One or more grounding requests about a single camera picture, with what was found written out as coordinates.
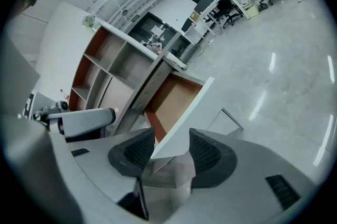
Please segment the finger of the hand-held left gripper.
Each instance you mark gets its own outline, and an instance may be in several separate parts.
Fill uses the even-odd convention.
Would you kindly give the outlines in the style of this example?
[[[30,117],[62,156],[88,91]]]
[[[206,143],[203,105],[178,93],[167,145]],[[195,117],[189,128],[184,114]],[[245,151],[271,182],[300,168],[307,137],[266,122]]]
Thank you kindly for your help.
[[[62,113],[65,137],[77,137],[112,124],[116,120],[112,108],[96,108]]]

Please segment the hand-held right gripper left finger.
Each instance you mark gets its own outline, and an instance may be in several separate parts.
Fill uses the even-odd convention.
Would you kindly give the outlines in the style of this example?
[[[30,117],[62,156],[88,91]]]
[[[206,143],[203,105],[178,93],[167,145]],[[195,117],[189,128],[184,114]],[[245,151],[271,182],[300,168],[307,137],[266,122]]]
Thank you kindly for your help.
[[[154,151],[155,130],[143,128],[106,138],[68,143],[89,180],[110,200],[119,202],[135,190]]]

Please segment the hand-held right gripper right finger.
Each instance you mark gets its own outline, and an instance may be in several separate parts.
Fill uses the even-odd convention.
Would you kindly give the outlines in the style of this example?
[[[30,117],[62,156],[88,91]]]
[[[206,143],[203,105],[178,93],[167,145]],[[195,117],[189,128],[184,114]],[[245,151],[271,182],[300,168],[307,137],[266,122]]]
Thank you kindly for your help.
[[[317,185],[273,150],[191,128],[191,195],[171,223],[290,223]]]

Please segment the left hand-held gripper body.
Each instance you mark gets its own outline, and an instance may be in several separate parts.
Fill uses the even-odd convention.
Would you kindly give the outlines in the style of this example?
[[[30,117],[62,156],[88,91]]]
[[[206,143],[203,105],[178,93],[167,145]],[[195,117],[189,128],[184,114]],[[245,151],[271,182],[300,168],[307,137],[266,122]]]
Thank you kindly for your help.
[[[32,91],[18,118],[34,120],[49,132],[64,134],[61,113],[65,112],[69,112],[67,101],[54,101],[37,91]]]

